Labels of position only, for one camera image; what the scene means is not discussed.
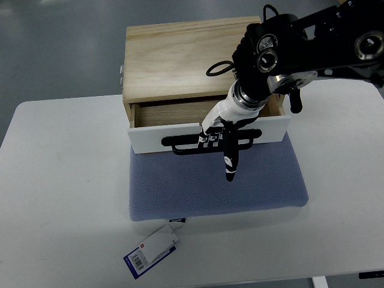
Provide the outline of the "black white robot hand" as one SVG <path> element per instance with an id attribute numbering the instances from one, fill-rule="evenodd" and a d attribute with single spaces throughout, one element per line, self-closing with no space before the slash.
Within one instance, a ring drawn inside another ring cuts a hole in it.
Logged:
<path id="1" fill-rule="evenodd" d="M 202 121 L 202 136 L 222 130 L 223 155 L 226 180 L 233 181 L 239 162 L 238 130 L 254 122 L 267 99 L 256 101 L 248 97 L 237 83 L 234 83 L 224 100 L 219 101 Z"/>

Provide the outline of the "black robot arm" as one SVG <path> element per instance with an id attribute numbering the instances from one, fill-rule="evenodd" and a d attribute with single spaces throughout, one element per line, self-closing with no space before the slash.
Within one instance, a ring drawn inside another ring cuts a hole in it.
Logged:
<path id="1" fill-rule="evenodd" d="M 383 2 L 345 1 L 309 16 L 276 13 L 251 23 L 232 59 L 208 76 L 236 72 L 251 103 L 287 94 L 302 110 L 300 88 L 315 78 L 355 79 L 383 87 Z"/>

